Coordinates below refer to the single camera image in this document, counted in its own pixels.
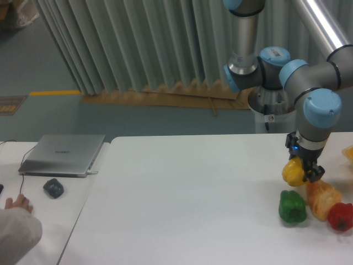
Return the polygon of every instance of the laptop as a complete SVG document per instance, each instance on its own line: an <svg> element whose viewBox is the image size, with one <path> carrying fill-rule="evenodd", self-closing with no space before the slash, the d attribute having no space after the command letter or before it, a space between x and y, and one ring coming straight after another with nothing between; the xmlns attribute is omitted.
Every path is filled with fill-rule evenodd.
<svg viewBox="0 0 353 265"><path fill-rule="evenodd" d="M86 177L105 135L43 135L18 172L30 176Z"/></svg>

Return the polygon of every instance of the computer mouse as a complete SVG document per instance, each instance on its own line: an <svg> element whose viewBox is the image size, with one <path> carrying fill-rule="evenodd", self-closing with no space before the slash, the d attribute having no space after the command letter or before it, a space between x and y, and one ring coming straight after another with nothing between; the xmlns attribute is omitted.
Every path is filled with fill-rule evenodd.
<svg viewBox="0 0 353 265"><path fill-rule="evenodd" d="M63 185L56 178L52 178L51 180L47 181L44 184L43 189L54 199L60 197L64 192Z"/></svg>

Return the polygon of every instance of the metal pipe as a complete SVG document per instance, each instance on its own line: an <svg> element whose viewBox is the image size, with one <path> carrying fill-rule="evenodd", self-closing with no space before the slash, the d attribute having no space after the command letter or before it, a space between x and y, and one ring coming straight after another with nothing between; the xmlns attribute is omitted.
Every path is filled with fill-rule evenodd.
<svg viewBox="0 0 353 265"><path fill-rule="evenodd" d="M233 54L228 67L235 74L248 75L258 66L254 55L258 20L258 14L251 17L233 17L233 31L236 34L233 34Z"/></svg>
<svg viewBox="0 0 353 265"><path fill-rule="evenodd" d="M340 24L323 1L291 0L291 3L325 58L338 48L350 44Z"/></svg>

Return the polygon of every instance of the gray floor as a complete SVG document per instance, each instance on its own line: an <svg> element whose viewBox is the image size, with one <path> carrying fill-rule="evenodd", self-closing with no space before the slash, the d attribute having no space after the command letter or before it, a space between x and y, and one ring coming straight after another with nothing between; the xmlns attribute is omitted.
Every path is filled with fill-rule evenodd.
<svg viewBox="0 0 353 265"><path fill-rule="evenodd" d="M76 89L63 60L39 18L15 33L0 33L0 96L32 91ZM336 131L353 131L353 89L343 100ZM250 110L84 104L80 95L28 97L13 116L0 116L0 141L38 141L43 134L117 136L252 134Z"/></svg>

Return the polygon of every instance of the finger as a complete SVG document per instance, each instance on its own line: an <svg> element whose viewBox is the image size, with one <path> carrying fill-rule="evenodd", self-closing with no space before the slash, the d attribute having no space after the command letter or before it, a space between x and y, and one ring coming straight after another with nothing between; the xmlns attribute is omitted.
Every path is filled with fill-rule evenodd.
<svg viewBox="0 0 353 265"><path fill-rule="evenodd" d="M10 209L12 206L12 198L7 198L5 203L5 209Z"/></svg>
<svg viewBox="0 0 353 265"><path fill-rule="evenodd" d="M29 204L29 199L27 199L26 197L24 198L23 202L22 202L22 208L26 209L28 208L28 204Z"/></svg>
<svg viewBox="0 0 353 265"><path fill-rule="evenodd" d="M20 203L20 204L22 204L24 198L25 198L25 196L24 196L23 194L19 194L19 195L17 196L17 200L16 200L15 203Z"/></svg>
<svg viewBox="0 0 353 265"><path fill-rule="evenodd" d="M28 209L27 209L28 211L29 211L29 213L31 214L32 213L32 211L33 211L33 206L32 205L30 205L30 206L28 206Z"/></svg>

